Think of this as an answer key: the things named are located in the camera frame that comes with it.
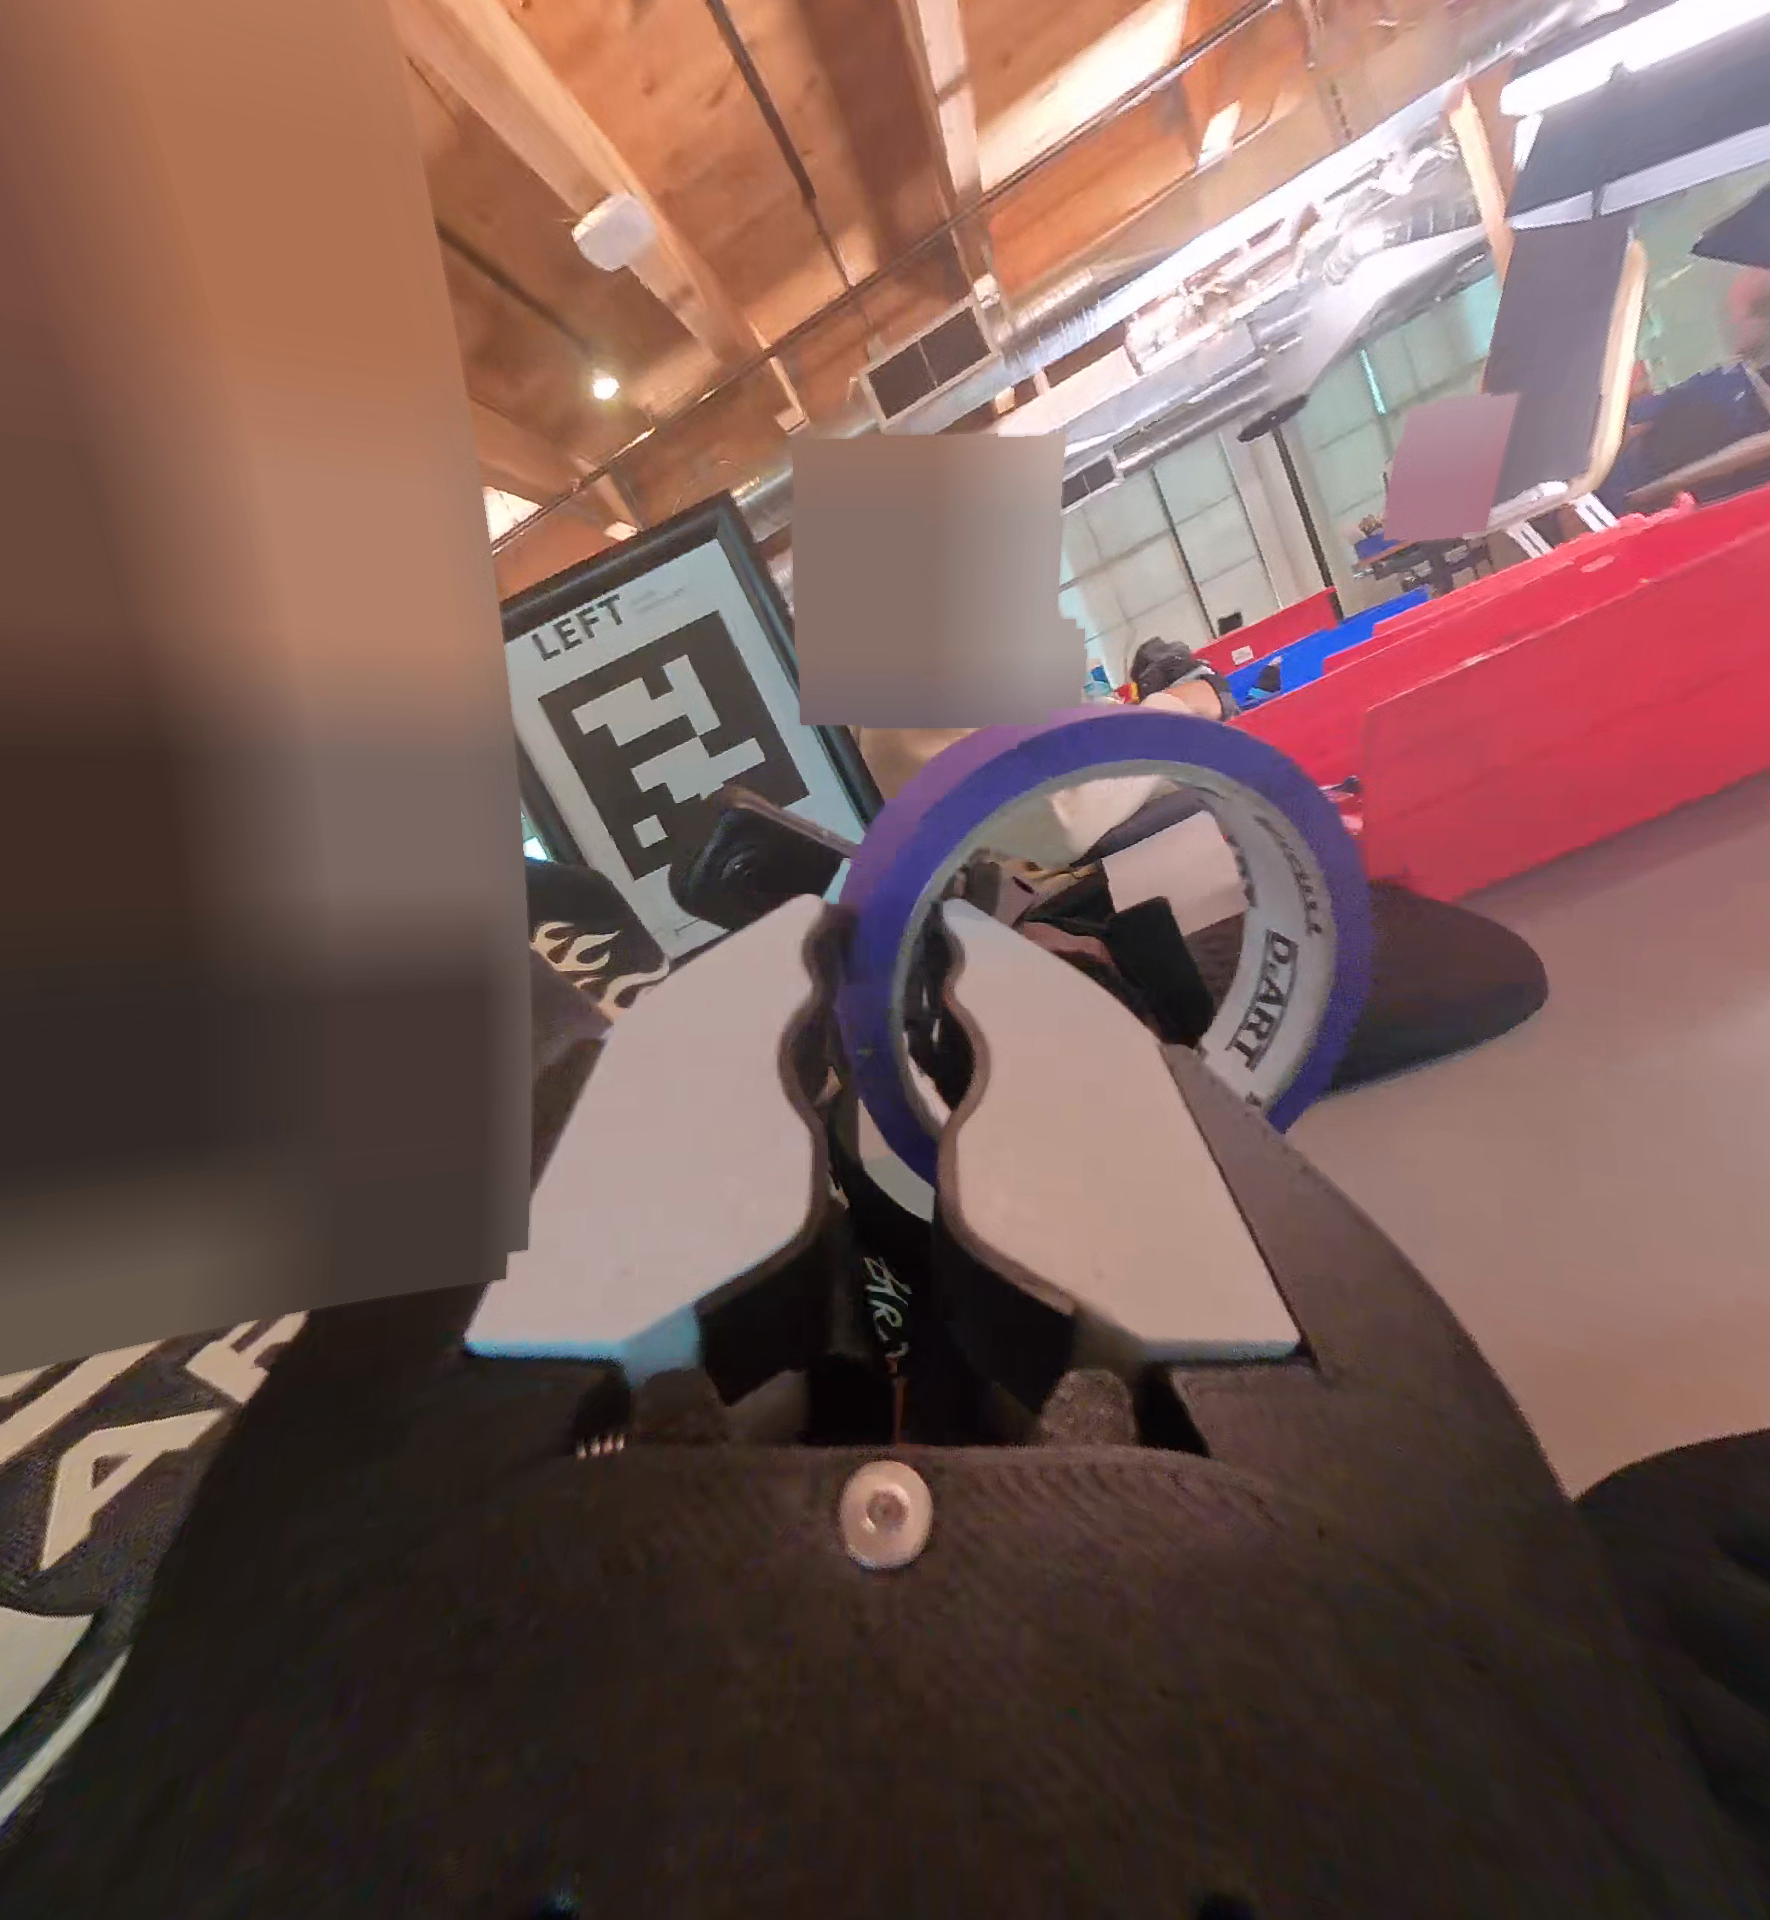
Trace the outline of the red plastic bin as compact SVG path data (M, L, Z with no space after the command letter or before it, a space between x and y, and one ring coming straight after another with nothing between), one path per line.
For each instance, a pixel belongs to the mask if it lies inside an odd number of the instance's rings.
M1572 574L1365 712L1367 875L1456 900L1770 772L1770 482L1645 518Z
M1263 616L1247 618L1233 610L1218 620L1209 641L1197 647L1197 657L1207 662L1220 677L1230 678L1233 672L1280 654L1307 636L1328 632L1341 616L1343 607L1329 588Z

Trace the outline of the black cushioned pad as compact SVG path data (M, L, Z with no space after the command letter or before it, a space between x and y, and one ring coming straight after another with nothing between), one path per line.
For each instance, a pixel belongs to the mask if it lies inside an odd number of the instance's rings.
M1367 981L1325 1095L1464 1054L1543 1006L1549 985L1538 952L1495 918L1388 881L1369 882L1367 907Z

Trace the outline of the purple tape roll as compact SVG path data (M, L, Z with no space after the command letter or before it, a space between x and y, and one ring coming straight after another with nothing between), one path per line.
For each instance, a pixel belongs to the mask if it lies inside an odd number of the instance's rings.
M981 730L883 806L837 898L851 932L834 1012L851 1082L900 1166L884 1191L920 1218L938 1205L938 1136L911 1089L904 997L938 894L1021 804L1121 779L1192 791L1242 874L1233 988L1197 1046L1203 1063L1286 1131L1351 1043L1373 974L1367 878L1336 802L1288 756L1236 727L1142 706Z

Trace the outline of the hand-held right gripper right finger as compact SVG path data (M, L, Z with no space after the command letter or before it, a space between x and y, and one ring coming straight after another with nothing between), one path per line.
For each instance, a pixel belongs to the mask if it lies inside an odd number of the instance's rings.
M1278 1362L1300 1330L1153 1031L967 902L938 913L968 1086L938 1215L1051 1332L1151 1364Z

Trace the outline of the ceiling air vent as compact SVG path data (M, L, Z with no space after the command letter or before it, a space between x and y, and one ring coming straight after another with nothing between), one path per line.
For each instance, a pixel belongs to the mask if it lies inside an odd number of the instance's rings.
M977 301L962 301L897 349L873 357L858 375L858 386L873 420L891 425L990 360L985 311Z

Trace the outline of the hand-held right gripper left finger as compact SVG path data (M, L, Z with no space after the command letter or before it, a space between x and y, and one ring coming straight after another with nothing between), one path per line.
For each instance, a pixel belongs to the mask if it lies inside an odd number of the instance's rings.
M622 1014L464 1332L484 1359L764 1384L828 1324L828 1146L803 1084L826 904L785 900Z

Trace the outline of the black floor lamp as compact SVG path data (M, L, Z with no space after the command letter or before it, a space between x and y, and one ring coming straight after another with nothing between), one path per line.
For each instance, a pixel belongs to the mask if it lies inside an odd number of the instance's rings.
M1270 465L1276 466L1288 491L1288 497L1292 501L1292 509L1297 516L1297 523L1302 534L1302 544L1311 556L1311 562L1316 571L1316 577L1323 588L1336 600L1337 586L1336 586L1336 577L1329 566L1329 553L1323 544L1320 519L1312 514L1307 486L1302 482L1300 469L1295 458L1295 449L1288 442L1288 428L1292 425L1292 422L1299 420L1307 404L1309 404L1307 388L1290 392L1282 402L1267 408L1260 415L1246 420L1236 430L1236 442L1242 446L1269 446L1270 447L1270 455L1269 455Z

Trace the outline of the blue plastic bin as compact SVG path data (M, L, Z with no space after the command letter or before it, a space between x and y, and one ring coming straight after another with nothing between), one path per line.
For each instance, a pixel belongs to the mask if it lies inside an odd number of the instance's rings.
M1431 598L1426 586L1400 592L1388 600L1341 618L1328 632L1307 636L1280 654L1250 663L1230 678L1220 677L1231 692L1236 709L1267 704L1304 685L1316 683L1339 652L1361 645L1376 627L1405 610L1418 609Z

